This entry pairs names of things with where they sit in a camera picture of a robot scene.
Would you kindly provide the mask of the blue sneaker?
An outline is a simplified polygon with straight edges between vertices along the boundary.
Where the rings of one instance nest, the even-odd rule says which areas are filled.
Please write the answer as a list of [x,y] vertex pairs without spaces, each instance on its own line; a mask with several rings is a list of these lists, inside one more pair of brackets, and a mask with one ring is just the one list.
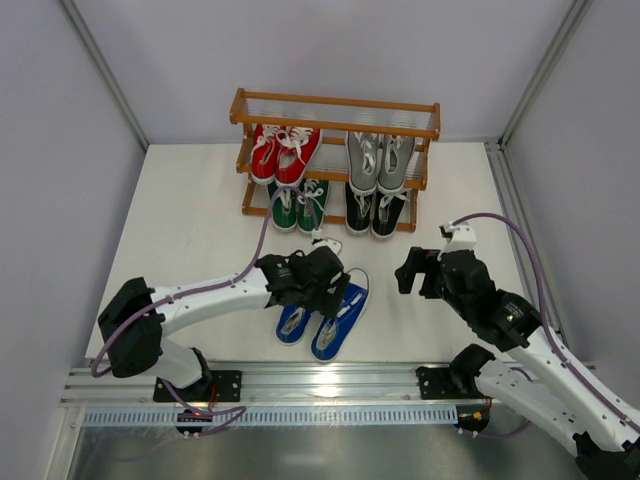
[[295,305],[285,306],[276,325],[276,338],[284,345],[298,343],[313,315],[313,310]]
[[322,363],[333,361],[339,354],[348,335],[364,315],[370,298],[370,278],[362,268],[347,271],[350,281],[344,293],[338,313],[324,317],[311,342],[313,357]]

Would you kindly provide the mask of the black sneaker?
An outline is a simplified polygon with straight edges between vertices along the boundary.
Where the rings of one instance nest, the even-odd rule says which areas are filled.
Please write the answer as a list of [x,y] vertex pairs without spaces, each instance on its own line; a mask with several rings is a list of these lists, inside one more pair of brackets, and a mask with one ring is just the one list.
[[385,194],[375,194],[375,209],[371,225],[372,234],[378,239],[388,239],[397,229],[400,214],[409,199],[407,190]]
[[374,195],[356,194],[349,184],[345,185],[347,231],[352,235],[366,234],[372,221]]

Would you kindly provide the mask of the green sneaker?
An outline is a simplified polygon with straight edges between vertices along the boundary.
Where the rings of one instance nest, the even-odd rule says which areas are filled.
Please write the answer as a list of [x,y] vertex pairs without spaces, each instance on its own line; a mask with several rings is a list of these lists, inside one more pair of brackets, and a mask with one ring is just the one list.
[[278,192],[278,185],[272,182],[267,186],[270,200],[273,202],[271,219],[274,227],[281,232],[291,232],[297,222],[295,194],[291,190]]
[[329,197],[330,182],[327,180],[304,179],[301,187],[303,196],[298,197],[298,229],[303,234],[311,234],[322,227],[325,207]]

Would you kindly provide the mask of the grey sneaker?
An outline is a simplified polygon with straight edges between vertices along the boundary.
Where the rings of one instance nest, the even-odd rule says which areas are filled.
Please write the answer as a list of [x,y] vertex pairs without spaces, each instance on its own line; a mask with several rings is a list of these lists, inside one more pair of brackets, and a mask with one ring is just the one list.
[[376,189],[379,173],[378,150],[380,135],[369,132],[348,132],[345,139],[349,162],[349,185],[357,195],[370,195]]
[[382,193],[390,195],[402,190],[415,146],[416,138],[412,136],[383,136],[381,168],[377,180],[378,189]]

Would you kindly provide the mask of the red sneaker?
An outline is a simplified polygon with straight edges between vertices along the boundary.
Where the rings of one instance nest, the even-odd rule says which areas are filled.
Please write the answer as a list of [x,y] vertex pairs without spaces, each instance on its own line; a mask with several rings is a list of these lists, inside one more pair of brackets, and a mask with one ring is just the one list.
[[287,127],[276,134],[279,151],[275,180],[278,186],[297,187],[322,143],[322,130]]
[[275,179],[276,160],[280,147],[277,135],[281,130],[280,125],[256,126],[250,152],[251,177],[256,184],[268,185]]

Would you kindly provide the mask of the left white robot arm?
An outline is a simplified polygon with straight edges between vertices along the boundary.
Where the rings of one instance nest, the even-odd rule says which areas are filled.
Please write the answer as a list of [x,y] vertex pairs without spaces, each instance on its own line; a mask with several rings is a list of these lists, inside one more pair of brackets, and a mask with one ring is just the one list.
[[203,354],[171,340],[199,322],[240,311],[295,306],[333,316],[350,276],[339,241],[315,240],[309,252],[269,254],[244,271],[212,283],[149,287],[141,277],[127,281],[98,317],[104,346],[116,378],[149,374],[188,397],[203,394],[214,378]]

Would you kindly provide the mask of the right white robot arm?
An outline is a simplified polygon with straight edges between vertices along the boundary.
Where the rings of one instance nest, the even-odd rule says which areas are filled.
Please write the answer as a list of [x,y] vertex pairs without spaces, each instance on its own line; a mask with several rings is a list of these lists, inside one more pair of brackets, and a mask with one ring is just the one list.
[[471,250],[443,253],[413,247],[396,270],[408,294],[449,305],[484,342],[535,375],[516,375],[487,349],[471,344],[450,363],[450,381],[464,395],[492,397],[544,430],[574,457],[589,479],[639,476],[639,412],[593,376],[523,297],[499,289]]

